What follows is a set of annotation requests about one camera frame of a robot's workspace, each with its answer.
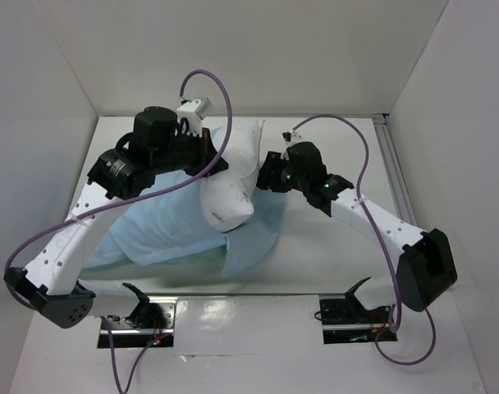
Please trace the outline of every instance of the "white table surface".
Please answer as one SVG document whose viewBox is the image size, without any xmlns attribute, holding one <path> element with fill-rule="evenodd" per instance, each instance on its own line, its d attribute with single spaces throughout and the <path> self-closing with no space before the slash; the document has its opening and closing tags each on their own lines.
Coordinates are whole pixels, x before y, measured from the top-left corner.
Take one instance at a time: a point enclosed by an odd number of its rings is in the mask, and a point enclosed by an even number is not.
<svg viewBox="0 0 499 394">
<path fill-rule="evenodd" d="M 264 123 L 261 158 L 266 152 L 282 152 L 282 132 L 303 118 L 270 117 Z M 365 134 L 370 164 L 363 193 L 394 213 L 395 206 L 371 119 L 351 119 Z M 212 129 L 225 124 L 225 117 L 209 117 Z M 132 117 L 101 117 L 85 161 L 77 193 L 85 174 L 97 157 L 132 129 Z M 345 124 L 332 119 L 313 121 L 300 129 L 321 150 L 329 172 L 355 183 L 364 161 L 359 137 Z M 128 281 L 143 291 L 159 293 L 306 294 L 343 292 L 367 276 L 383 275 L 386 263 L 380 249 L 351 227 L 330 219 L 308 205 L 299 192 L 287 195 L 281 236 L 268 256 L 236 277 L 222 280 L 223 262 L 186 266 L 128 267 L 91 276 L 93 279 Z"/>
<path fill-rule="evenodd" d="M 147 351 L 130 394 L 485 393 L 450 293 L 431 308 L 437 348 L 415 367 L 389 364 L 373 343 L 324 345 L 316 310 L 315 295 L 181 301 L 174 347 Z M 99 319 L 62 330 L 35 314 L 11 394 L 115 393 L 98 331 Z M 401 360 L 420 357 L 430 344 L 426 316 L 405 311 L 399 335 L 383 349 Z M 117 351 L 122 381 L 138 353 Z"/>
</svg>

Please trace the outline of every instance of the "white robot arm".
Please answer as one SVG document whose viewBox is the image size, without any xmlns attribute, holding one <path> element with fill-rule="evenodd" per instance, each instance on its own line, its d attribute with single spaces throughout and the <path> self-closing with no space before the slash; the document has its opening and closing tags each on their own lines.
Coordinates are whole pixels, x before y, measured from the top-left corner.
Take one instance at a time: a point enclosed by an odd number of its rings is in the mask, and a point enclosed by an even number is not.
<svg viewBox="0 0 499 394">
<path fill-rule="evenodd" d="M 402 302 L 424 311 L 457 280 L 448 239 L 438 229 L 430 232 L 401 221 L 385 209 L 358 195 L 354 185 L 342 176 L 328 174 L 319 150 L 295 132 L 284 133 L 284 153 L 268 152 L 260 169 L 257 187 L 285 193 L 298 190 L 308 203 L 330 218 L 352 226 L 379 245 L 378 235 L 362 204 L 377 223 L 387 253 L 396 270 Z M 396 295 L 391 277 L 367 278 L 347 295 L 367 310 L 394 305 Z"/>
<path fill-rule="evenodd" d="M 174 113 L 149 107 L 135 117 L 133 132 L 124 135 L 115 149 L 103 153 L 90 170 L 89 181 L 66 220 L 73 224 L 58 232 L 42 253 L 22 268 L 10 268 L 5 282 L 43 316 L 70 328 L 88 315 L 113 315 L 142 320 L 157 314 L 156 305 L 135 286 L 88 282 L 80 271 L 108 228 L 124 208 L 95 212 L 123 199 L 136 197 L 154 183 L 157 174 L 185 170 L 195 175 L 217 153 L 209 131 L 202 128 L 211 103 L 196 98 Z M 210 173 L 222 171 L 222 160 Z"/>
</svg>

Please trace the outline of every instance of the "blue cloth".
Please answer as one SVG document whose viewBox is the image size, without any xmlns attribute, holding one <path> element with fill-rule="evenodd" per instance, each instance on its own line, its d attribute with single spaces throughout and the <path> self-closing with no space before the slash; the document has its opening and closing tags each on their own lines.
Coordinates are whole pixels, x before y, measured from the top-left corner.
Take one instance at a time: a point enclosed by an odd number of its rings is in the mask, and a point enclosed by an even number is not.
<svg viewBox="0 0 499 394">
<path fill-rule="evenodd" d="M 144 194 L 188 178 L 184 172 L 162 174 Z M 125 258 L 145 266 L 226 245 L 221 274 L 235 275 L 258 263 L 275 245 L 282 228 L 285 195 L 256 189 L 252 202 L 251 219 L 227 233 L 206 221 L 200 206 L 200 182 L 133 204 L 111 226 L 85 266 L 98 267 Z"/>
</svg>

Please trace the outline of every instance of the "white wall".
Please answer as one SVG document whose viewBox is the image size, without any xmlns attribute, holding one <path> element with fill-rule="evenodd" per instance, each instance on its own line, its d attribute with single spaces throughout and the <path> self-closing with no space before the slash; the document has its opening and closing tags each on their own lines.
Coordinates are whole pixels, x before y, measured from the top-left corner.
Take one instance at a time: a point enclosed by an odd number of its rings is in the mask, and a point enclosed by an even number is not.
<svg viewBox="0 0 499 394">
<path fill-rule="evenodd" d="M 238 114 L 388 112 L 446 4 L 39 2 L 100 115 L 133 115 L 154 103 L 172 108 L 182 78 L 199 67 L 222 77 Z M 209 84 L 198 79 L 190 91 Z"/>
<path fill-rule="evenodd" d="M 4 262 L 63 219 L 95 122 L 33 3 L 0 0 L 0 394 L 9 390 L 30 323 L 30 313 L 6 298 Z"/>
<path fill-rule="evenodd" d="M 473 275 L 456 301 L 499 393 L 499 0 L 450 0 L 390 123 L 418 220 Z"/>
</svg>

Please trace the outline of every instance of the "white enclosure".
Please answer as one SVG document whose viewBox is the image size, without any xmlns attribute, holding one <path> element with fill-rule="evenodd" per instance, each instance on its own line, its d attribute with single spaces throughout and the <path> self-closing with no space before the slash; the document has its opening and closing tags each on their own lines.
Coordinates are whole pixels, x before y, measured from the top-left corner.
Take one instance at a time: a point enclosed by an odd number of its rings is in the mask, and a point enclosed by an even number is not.
<svg viewBox="0 0 499 394">
<path fill-rule="evenodd" d="M 419 367 L 394 367 L 373 344 L 323 346 L 316 295 L 385 265 L 374 245 L 288 196 L 291 232 L 256 268 L 224 282 L 140 282 L 152 292 L 290 296 L 184 299 L 175 346 L 147 352 L 130 393 L 499 394 L 499 0 L 0 0 L 0 394 L 115 392 L 97 321 L 61 330 L 24 310 L 7 294 L 3 264 L 65 218 L 92 162 L 138 111 L 178 105 L 195 68 L 219 75 L 237 116 L 268 119 L 264 150 L 279 150 L 280 132 L 305 114 L 354 118 L 372 147 L 364 193 L 442 229 L 460 280 L 431 308 L 438 347 Z M 189 91 L 209 96 L 220 115 L 209 125 L 222 124 L 216 87 L 199 77 Z M 330 121 L 304 130 L 328 170 L 355 181 L 356 137 Z M 288 242 L 298 248 L 291 266 Z M 422 314 L 405 311 L 403 322 L 400 342 L 383 348 L 409 360 L 430 334 Z M 118 351 L 122 380 L 136 354 Z"/>
</svg>

